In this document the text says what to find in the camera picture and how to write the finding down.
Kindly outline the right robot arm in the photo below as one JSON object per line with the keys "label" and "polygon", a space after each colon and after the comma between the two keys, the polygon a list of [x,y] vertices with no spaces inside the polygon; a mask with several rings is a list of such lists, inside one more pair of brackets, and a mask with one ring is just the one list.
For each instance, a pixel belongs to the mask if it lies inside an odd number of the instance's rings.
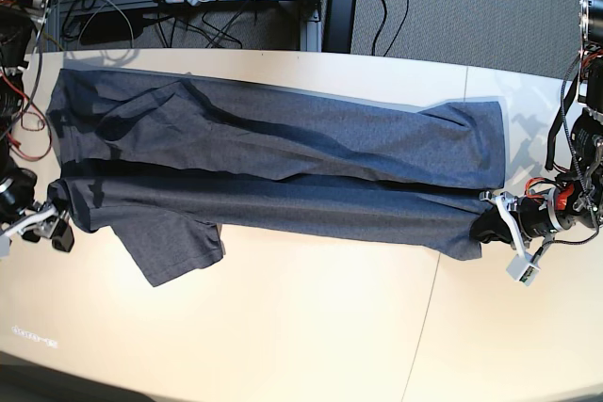
{"label": "right robot arm", "polygon": [[34,104],[41,79],[43,51],[40,40],[51,0],[1,0],[1,256],[9,254],[11,239],[37,243],[44,238],[54,249],[73,248],[73,230],[67,208],[60,201],[37,202],[37,175],[20,168],[12,153],[25,161],[38,159],[20,149],[13,130],[31,113],[41,129],[52,130]]}

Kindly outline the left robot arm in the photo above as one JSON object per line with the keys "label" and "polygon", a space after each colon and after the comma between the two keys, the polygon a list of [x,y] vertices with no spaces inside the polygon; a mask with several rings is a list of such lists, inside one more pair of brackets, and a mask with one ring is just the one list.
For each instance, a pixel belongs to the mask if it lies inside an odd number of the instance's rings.
{"label": "left robot arm", "polygon": [[602,229],[602,0],[580,0],[579,53],[562,79],[560,108],[546,142],[546,170],[552,179],[528,180],[521,196],[484,191],[491,204],[471,226],[483,244],[510,245],[508,274],[530,285],[557,233],[580,223]]}

